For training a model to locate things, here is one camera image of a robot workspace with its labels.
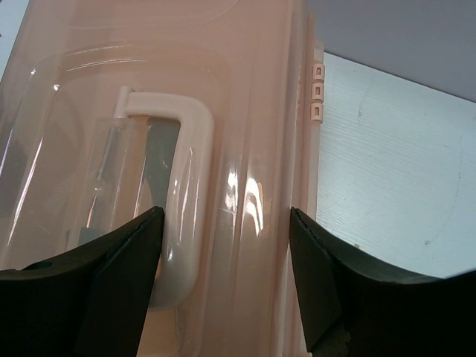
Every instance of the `plastic handle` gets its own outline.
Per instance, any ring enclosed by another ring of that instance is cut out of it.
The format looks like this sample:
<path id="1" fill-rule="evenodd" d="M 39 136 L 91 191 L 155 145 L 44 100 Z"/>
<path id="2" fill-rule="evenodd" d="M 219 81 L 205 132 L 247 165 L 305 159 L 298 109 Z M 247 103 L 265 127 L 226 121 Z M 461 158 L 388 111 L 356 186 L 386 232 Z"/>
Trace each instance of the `plastic handle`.
<path id="1" fill-rule="evenodd" d="M 150 307 L 170 308 L 192 291 L 199 271 L 213 147 L 213 117 L 205 104 L 191 97 L 120 91 L 115 116 L 145 115 L 181 124 L 170 174 L 165 208 L 160 274 Z"/>

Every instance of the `white surface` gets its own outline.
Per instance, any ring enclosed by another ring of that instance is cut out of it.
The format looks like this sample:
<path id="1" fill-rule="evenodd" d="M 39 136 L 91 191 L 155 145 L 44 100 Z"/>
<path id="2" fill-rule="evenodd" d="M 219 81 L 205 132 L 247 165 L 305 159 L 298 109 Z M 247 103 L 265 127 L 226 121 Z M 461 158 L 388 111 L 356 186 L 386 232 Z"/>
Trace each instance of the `white surface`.
<path id="1" fill-rule="evenodd" d="M 125 112 L 180 121 L 165 207 L 160 273 L 150 306 L 179 305 L 199 273 L 205 205 L 213 149 L 213 117 L 197 99 L 174 94 L 130 93 Z"/>
<path id="2" fill-rule="evenodd" d="M 0 2 L 0 79 L 15 43 L 29 0 L 3 0 Z"/>
<path id="3" fill-rule="evenodd" d="M 476 1 L 309 2 L 326 51 L 476 101 Z"/>
<path id="4" fill-rule="evenodd" d="M 476 103 L 327 54 L 318 221 L 389 263 L 476 268 Z"/>

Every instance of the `plastic case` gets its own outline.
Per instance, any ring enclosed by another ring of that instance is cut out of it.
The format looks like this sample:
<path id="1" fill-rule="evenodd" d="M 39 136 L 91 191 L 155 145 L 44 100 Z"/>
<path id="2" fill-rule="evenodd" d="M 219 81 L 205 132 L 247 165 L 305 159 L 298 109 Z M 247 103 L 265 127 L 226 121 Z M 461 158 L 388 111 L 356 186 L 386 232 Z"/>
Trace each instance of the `plastic case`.
<path id="1" fill-rule="evenodd" d="M 138 356 L 298 356 L 289 207 L 315 216 L 323 49 L 304 0 L 30 0 L 0 85 L 0 268 L 153 205 Z"/>

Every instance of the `pink plastic case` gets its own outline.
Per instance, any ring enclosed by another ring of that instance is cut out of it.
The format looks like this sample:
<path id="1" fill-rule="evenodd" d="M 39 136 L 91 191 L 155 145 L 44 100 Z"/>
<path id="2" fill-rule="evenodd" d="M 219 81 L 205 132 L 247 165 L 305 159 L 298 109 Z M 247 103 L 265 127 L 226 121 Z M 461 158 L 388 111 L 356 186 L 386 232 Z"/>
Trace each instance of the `pink plastic case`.
<path id="1" fill-rule="evenodd" d="M 0 85 L 0 268 L 163 202 L 138 356 L 299 356 L 288 229 L 291 205 L 316 211 L 313 21 L 304 0 L 30 0 Z M 158 201 L 144 179 L 164 155 L 146 145 L 155 122 L 173 157 Z"/>

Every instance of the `white table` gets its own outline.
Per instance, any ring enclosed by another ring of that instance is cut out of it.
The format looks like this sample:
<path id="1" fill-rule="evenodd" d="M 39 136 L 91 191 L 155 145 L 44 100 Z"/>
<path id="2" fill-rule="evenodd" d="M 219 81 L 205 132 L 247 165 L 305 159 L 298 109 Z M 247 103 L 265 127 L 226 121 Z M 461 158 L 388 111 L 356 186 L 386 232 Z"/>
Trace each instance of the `white table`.
<path id="1" fill-rule="evenodd" d="M 476 103 L 324 61 L 319 223 L 410 270 L 476 268 Z"/>

